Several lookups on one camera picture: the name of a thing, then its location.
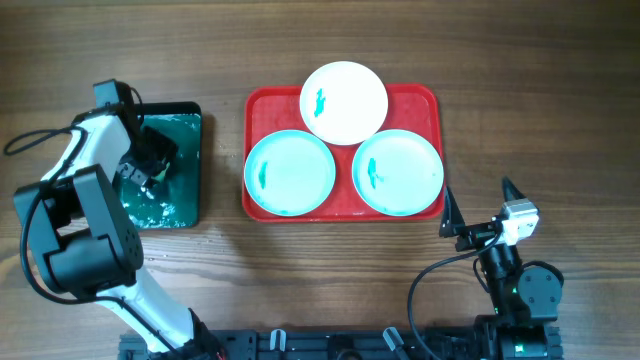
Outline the green sponge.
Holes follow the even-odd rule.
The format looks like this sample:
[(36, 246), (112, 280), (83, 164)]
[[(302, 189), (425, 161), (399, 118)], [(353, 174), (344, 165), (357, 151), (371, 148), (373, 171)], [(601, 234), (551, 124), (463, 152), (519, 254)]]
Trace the green sponge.
[(165, 178), (166, 178), (166, 174), (168, 172), (168, 170), (170, 169), (171, 164), (168, 163), (165, 168), (159, 172), (157, 175), (151, 177), (148, 181), (148, 183), (150, 184), (151, 187), (154, 187), (156, 184), (162, 183)]

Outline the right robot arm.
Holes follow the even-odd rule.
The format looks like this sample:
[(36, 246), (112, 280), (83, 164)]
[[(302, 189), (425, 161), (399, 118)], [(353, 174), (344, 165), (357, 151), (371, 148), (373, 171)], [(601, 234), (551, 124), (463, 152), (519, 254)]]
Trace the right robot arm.
[(553, 323), (563, 295), (564, 276), (539, 260), (525, 262), (517, 244), (533, 235), (539, 209), (507, 177), (504, 203), (488, 222), (468, 225), (451, 189), (445, 190), (439, 235), (454, 237), (458, 252), (474, 251), (474, 272), (494, 306), (476, 317), (475, 359), (562, 359), (560, 331)]

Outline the white plate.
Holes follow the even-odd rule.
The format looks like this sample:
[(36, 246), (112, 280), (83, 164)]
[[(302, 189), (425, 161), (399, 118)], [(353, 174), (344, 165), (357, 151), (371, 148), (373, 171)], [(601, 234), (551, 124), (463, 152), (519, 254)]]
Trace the white plate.
[(381, 79), (351, 61), (321, 66), (304, 82), (299, 111), (307, 128), (333, 145), (354, 145), (373, 136), (385, 122), (389, 97)]

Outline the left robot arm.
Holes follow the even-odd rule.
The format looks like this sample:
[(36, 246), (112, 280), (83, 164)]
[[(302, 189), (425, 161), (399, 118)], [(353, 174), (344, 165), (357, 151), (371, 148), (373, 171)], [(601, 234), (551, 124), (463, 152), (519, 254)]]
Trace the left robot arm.
[(144, 266), (139, 233), (198, 218), (202, 113), (192, 102), (105, 106), (64, 128), (71, 140), (19, 188), (22, 270), (43, 298), (100, 305), (138, 336), (124, 359), (221, 359), (223, 346)]

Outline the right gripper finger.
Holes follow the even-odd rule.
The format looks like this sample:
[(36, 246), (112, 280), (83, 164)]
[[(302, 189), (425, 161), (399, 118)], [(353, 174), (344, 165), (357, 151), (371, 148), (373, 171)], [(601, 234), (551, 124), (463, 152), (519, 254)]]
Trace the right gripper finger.
[(444, 192), (444, 209), (439, 227), (439, 236), (451, 238), (460, 236), (465, 229), (465, 221), (449, 186)]
[(502, 178), (501, 188), (505, 202), (522, 200), (526, 198), (526, 196), (514, 185), (514, 183), (507, 176), (504, 176)]

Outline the mint plate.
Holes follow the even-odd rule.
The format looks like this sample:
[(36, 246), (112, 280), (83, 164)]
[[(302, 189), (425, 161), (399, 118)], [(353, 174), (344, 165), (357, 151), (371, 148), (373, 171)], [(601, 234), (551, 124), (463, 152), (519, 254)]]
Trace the mint plate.
[(331, 151), (316, 136), (282, 130), (261, 139), (244, 165), (249, 197), (270, 214), (295, 217), (320, 207), (336, 180)]
[(416, 215), (439, 197), (444, 166), (424, 137), (402, 129), (381, 131), (356, 150), (354, 188), (373, 210), (392, 217)]

